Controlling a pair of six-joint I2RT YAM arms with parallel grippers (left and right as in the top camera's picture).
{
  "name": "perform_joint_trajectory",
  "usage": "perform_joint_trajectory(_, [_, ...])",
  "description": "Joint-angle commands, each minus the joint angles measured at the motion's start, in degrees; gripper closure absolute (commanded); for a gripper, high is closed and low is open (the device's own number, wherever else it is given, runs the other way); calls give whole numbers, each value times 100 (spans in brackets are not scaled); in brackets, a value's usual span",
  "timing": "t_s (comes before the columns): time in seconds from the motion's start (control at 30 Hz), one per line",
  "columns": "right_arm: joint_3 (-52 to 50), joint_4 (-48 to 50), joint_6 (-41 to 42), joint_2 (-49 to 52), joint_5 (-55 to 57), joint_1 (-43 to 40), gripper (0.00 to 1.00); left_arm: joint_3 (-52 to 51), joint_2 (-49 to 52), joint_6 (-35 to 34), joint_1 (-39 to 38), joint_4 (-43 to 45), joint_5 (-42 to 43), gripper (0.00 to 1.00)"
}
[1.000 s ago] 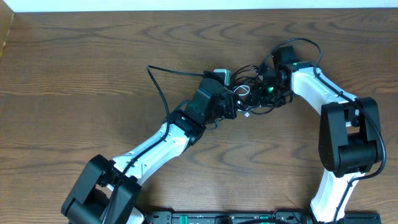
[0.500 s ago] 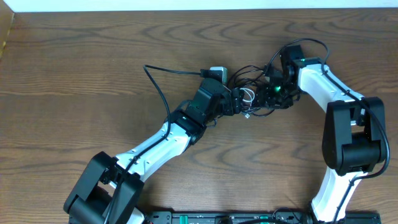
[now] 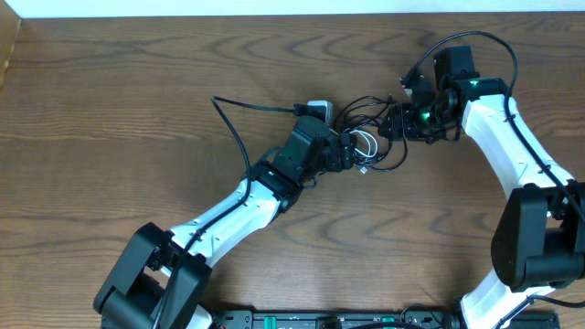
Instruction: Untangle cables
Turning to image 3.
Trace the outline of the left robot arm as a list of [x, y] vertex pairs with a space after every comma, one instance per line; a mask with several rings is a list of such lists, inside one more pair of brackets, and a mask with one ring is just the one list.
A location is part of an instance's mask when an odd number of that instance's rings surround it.
[[207, 212], [163, 230], [149, 222], [131, 237], [94, 310], [104, 328], [211, 327], [200, 300], [213, 267], [251, 233], [285, 213], [319, 175], [353, 165], [356, 137], [312, 116], [300, 117], [282, 148], [270, 151], [238, 187]]

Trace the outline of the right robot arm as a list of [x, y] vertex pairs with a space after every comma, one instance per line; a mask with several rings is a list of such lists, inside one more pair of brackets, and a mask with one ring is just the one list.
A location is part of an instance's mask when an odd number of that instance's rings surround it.
[[438, 52], [433, 67], [434, 80], [417, 67], [402, 78], [410, 101], [390, 110], [378, 133], [432, 144], [454, 130], [483, 152], [506, 196], [491, 242], [493, 268], [444, 325], [506, 328], [532, 302], [583, 279], [584, 185], [529, 130], [511, 86], [475, 69], [470, 47]]

